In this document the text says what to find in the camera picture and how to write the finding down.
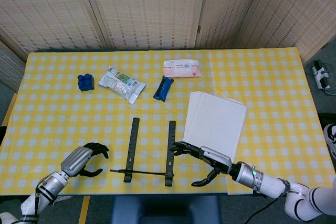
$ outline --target woven partition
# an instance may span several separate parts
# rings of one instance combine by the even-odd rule
[[[252,0],[203,0],[198,48],[231,48]]]
[[[82,0],[1,0],[0,27],[25,53],[102,47]]]
[[[191,48],[202,0],[96,0],[114,48]]]
[[[24,62],[0,42],[0,81],[18,91],[24,72]]]
[[[298,47],[306,62],[336,34],[336,0],[254,0],[238,48]]]

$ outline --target black cable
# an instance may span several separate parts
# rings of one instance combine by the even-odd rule
[[[254,214],[252,214],[247,221],[245,221],[244,224],[247,224],[252,218],[253,216],[257,215],[258,213],[264,211],[266,208],[268,208],[270,205],[274,204],[279,198],[276,198],[275,200],[273,200],[272,202],[270,202],[268,205],[266,205],[265,207],[261,208],[260,210],[256,211]]]

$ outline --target blue chair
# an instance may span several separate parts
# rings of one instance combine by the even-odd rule
[[[205,195],[138,195],[113,199],[112,224],[221,224],[219,199]]]

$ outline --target wet wipes package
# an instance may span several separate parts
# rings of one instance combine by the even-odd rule
[[[200,77],[198,60],[166,60],[163,62],[163,74],[166,77]]]
[[[131,104],[136,101],[146,86],[145,83],[132,79],[112,67],[104,74],[98,84],[114,90]]]

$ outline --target blue pouch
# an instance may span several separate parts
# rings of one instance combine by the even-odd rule
[[[169,79],[165,76],[162,76],[162,81],[160,83],[160,86],[157,89],[157,91],[155,92],[153,97],[157,100],[161,100],[161,101],[165,102],[168,91],[169,91],[170,86],[172,85],[173,81],[174,81],[173,79]]]

